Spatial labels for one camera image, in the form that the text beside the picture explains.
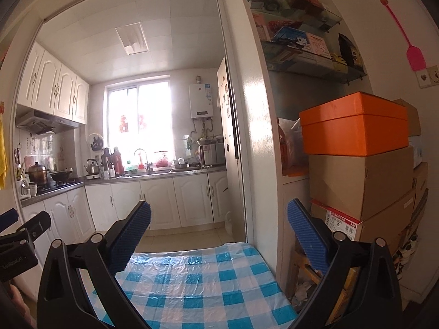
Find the ceiling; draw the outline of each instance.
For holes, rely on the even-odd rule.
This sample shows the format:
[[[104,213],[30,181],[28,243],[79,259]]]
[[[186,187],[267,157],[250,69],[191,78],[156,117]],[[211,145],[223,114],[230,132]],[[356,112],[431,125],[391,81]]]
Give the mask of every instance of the ceiling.
[[[149,51],[128,56],[115,28],[137,22]],[[85,0],[45,23],[37,41],[90,84],[217,68],[224,56],[216,0]]]

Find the checkered tablecloth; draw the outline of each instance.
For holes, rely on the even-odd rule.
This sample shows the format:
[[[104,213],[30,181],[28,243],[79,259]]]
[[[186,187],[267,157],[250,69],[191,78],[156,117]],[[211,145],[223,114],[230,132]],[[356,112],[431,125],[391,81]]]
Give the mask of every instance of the checkered tablecloth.
[[[116,278],[153,329],[284,329],[297,317],[247,243],[133,254]],[[111,324],[96,292],[86,289],[98,318]]]

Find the water heater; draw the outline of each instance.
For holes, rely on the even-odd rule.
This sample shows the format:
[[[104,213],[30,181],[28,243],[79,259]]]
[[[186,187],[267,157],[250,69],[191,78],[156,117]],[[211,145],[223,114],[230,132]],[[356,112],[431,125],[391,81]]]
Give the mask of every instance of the water heater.
[[[210,84],[189,85],[190,117],[213,117]]]

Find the backsplash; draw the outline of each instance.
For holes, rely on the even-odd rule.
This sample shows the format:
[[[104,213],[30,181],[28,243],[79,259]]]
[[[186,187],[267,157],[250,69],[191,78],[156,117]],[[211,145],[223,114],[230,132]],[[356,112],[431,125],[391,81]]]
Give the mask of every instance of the backsplash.
[[[64,169],[62,144],[62,134],[34,135],[17,127],[14,131],[14,148],[20,148],[20,161],[25,162],[26,170],[35,162],[52,171]]]

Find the orange box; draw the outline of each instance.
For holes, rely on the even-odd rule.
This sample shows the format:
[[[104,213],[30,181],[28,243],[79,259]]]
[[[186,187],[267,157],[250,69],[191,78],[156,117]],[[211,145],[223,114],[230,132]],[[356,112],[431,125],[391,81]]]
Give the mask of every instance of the orange box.
[[[357,92],[299,113],[307,154],[372,156],[407,147],[407,110]]]

